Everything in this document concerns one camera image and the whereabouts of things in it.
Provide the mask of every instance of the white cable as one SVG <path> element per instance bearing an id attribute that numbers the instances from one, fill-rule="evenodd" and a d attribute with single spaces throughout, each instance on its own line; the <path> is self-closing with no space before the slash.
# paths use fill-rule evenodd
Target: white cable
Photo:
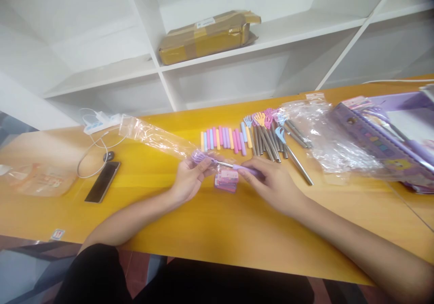
<path id="1" fill-rule="evenodd" d="M 422 80 L 372 80 L 372 81 L 367 81 L 362 83 L 362 85 L 367 84 L 367 83 L 371 83 L 371 82 L 395 82 L 395 81 L 399 81 L 399 82 L 432 82 L 434 81 L 434 79 L 422 79 Z"/>
<path id="2" fill-rule="evenodd" d="M 96 113 L 93 109 L 90 109 L 90 108 L 81 108 L 81 109 L 79 109 L 79 113 L 80 113 L 83 109 L 88 109 L 88 110 L 90 110 L 90 111 L 92 111 L 92 112 L 95 113 L 95 115 L 94 115 L 94 114 L 84 114 L 84 115 L 81 117 L 81 119 L 83 120 L 83 122 L 86 123 L 87 125 L 89 125 L 89 123 L 84 119 L 84 117 L 85 117 L 85 116 L 94 116 L 94 117 L 96 117 L 96 114 L 97 114 L 97 113 Z M 112 146 L 110 146 L 110 147 L 107 147 L 107 146 L 105 145 L 104 141 L 103 141 L 103 136 L 105 136 L 106 134 L 108 134 L 110 131 L 112 131 L 112 130 L 116 130 L 116 129 L 119 129 L 119 128 L 111 128 L 110 130 L 108 130 L 107 132 L 105 132 L 101 137 L 99 137 L 99 138 L 96 139 L 96 140 L 94 140 L 94 138 L 92 137 L 91 134 L 89 135 L 89 137 L 92 139 L 92 142 L 93 142 L 93 143 L 90 145 L 89 148 L 87 148 L 87 150 L 84 152 L 83 156 L 81 157 L 80 161 L 78 162 L 78 165 L 77 165 L 77 176 L 78 176 L 79 178 L 86 179 L 86 178 L 92 177 L 92 176 L 98 174 L 98 173 L 99 173 L 99 172 L 100 172 L 100 171 L 105 167 L 105 164 L 107 163 L 107 158 L 109 157 L 109 149 L 110 149 L 110 148 L 113 148 L 114 146 L 117 146 L 117 145 L 120 144 L 122 141 L 124 141 L 125 138 L 127 137 L 127 136 L 125 136 L 125 137 L 123 137 L 122 140 L 119 141 L 118 143 L 116 143 L 116 144 L 114 144 L 114 145 L 112 145 Z M 97 142 L 100 141 L 100 140 L 101 140 L 101 143 L 103 144 L 103 147 L 101 147 L 101 146 L 98 145 L 98 143 L 97 143 Z M 80 164 L 81 164 L 81 162 L 83 161 L 83 159 L 87 156 L 87 154 L 89 153 L 89 150 L 90 150 L 94 145 L 97 146 L 98 148 L 105 149 L 105 156 L 106 156 L 106 157 L 105 157 L 105 161 L 104 161 L 103 165 L 100 167 L 100 169 L 98 169 L 95 173 L 93 173 L 93 174 L 91 174 L 91 175 L 89 175 L 89 176 L 81 176 L 80 173 L 79 173 Z"/>
<path id="3" fill-rule="evenodd" d="M 105 136 L 107 133 L 109 133 L 109 132 L 107 131 L 107 132 L 104 133 L 101 137 L 99 137 L 96 141 L 94 141 L 94 143 L 91 144 L 90 147 L 87 148 L 87 150 L 84 152 L 83 156 L 81 156 L 81 159 L 80 159 L 80 161 L 78 162 L 78 165 L 77 165 L 77 176 L 78 176 L 79 178 L 89 178 L 89 177 L 92 177 L 92 176 L 98 174 L 98 173 L 99 173 L 99 172 L 104 168 L 105 164 L 107 163 L 107 158 L 109 157 L 109 150 L 108 150 L 108 148 L 105 146 L 105 143 L 104 143 L 104 141 L 103 141 L 103 136 Z M 79 169 L 80 169 L 80 164 L 81 164 L 81 162 L 83 161 L 83 159 L 87 156 L 89 150 L 90 150 L 90 149 L 91 149 L 91 148 L 92 148 L 92 147 L 93 147 L 93 146 L 94 146 L 94 145 L 95 145 L 99 140 L 101 140 L 101 142 L 103 143 L 104 148 L 105 148 L 105 161 L 104 161 L 103 165 L 100 167 L 100 169 L 98 169 L 95 173 L 93 173 L 93 174 L 91 174 L 91 175 L 89 175 L 89 176 L 81 176 L 80 173 L 78 172 Z"/>
<path id="4" fill-rule="evenodd" d="M 112 131 L 112 130 L 116 130 L 116 129 L 119 129 L 119 128 L 112 128 L 112 129 L 108 130 L 107 133 L 109 133 L 109 132 Z M 96 145 L 98 148 L 105 148 L 105 147 L 101 147 L 101 146 L 99 146 L 99 145 L 97 144 L 97 142 L 99 141 L 99 139 L 95 141 L 95 140 L 92 138 L 92 135 L 91 135 L 91 134 L 89 135 L 89 137 L 92 139 L 92 141 L 95 143 L 95 145 Z M 114 146 L 117 146 L 117 145 L 120 144 L 122 141 L 124 141 L 126 137 L 127 137 L 127 136 L 123 137 L 122 140 L 119 141 L 118 143 L 116 143 L 116 144 L 114 144 L 114 145 L 112 145 L 112 146 L 110 146 L 110 147 L 107 147 L 107 149 L 110 149 L 110 148 L 113 148 Z"/>

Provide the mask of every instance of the person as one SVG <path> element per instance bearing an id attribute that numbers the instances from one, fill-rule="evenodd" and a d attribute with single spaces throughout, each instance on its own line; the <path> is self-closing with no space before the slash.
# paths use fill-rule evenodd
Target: person
<path id="1" fill-rule="evenodd" d="M 302 276 L 288 275 L 292 277 L 282 284 L 281 278 L 274 277 L 277 273 L 184 259 L 174 259 L 134 300 L 131 298 L 115 246 L 190 201 L 204 178 L 212 174 L 210 164 L 209 158 L 197 166 L 190 160 L 181 162 L 170 190 L 133 203 L 97 226 L 70 266 L 54 303 L 153 303 L 170 299 L 312 303 L 313 292 Z M 263 173 L 265 179 L 258 180 L 247 170 L 238 170 L 269 205 L 339 249 L 396 301 L 431 303 L 431 264 L 306 197 L 282 165 L 254 157 L 243 166 Z"/>

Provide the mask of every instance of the cardboard package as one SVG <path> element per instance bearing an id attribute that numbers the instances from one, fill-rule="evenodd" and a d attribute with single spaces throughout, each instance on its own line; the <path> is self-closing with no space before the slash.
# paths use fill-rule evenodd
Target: cardboard package
<path id="1" fill-rule="evenodd" d="M 260 23 L 251 11 L 233 10 L 171 30 L 160 43 L 161 60 L 170 65 L 248 45 L 258 39 L 250 24 Z"/>

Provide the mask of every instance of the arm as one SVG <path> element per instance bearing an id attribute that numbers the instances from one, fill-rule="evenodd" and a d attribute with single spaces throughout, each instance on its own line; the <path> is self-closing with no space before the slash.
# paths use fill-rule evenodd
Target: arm
<path id="1" fill-rule="evenodd" d="M 270 205 L 338 248 L 398 302 L 427 303 L 432 299 L 431 264 L 307 198 L 281 165 L 261 157 L 243 165 L 263 173 L 262 182 L 239 170 Z"/>
<path id="2" fill-rule="evenodd" d="M 208 169 L 210 164 L 209 158 L 196 167 L 190 160 L 181 162 L 170 190 L 115 212 L 90 233 L 80 252 L 97 243 L 113 246 L 124 244 L 146 225 L 191 200 L 199 191 L 204 178 L 212 173 Z"/>

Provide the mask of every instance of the black pants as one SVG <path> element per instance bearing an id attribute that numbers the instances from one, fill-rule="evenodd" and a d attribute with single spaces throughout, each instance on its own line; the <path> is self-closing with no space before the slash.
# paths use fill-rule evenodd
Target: black pants
<path id="1" fill-rule="evenodd" d="M 118 251 L 96 244 L 74 260 L 54 303 L 168 303 L 179 300 L 188 303 L 313 303 L 314 294 L 303 276 L 174 259 L 132 299 L 119 264 Z"/>

